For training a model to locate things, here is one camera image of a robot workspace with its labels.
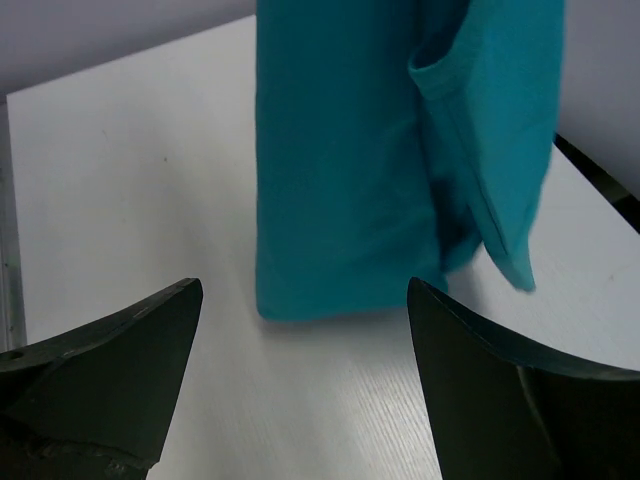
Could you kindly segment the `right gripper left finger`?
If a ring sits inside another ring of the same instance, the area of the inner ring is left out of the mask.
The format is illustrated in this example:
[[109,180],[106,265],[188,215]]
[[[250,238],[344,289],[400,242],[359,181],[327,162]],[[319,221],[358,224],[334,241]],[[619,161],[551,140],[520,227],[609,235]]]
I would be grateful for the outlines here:
[[4,479],[144,479],[160,461],[203,302],[185,278],[1,355]]

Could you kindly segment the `teal t-shirt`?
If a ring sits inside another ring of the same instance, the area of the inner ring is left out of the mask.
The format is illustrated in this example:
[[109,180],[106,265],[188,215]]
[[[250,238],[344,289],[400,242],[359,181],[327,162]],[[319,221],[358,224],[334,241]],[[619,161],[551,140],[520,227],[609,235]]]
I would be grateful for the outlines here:
[[404,304],[484,248],[531,292],[561,1],[256,5],[259,314]]

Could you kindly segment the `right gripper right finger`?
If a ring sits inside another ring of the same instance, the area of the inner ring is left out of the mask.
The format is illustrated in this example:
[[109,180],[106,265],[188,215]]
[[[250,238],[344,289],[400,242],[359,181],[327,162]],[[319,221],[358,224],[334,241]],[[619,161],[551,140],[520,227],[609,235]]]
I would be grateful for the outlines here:
[[553,349],[420,279],[407,307],[446,479],[635,479],[639,375]]

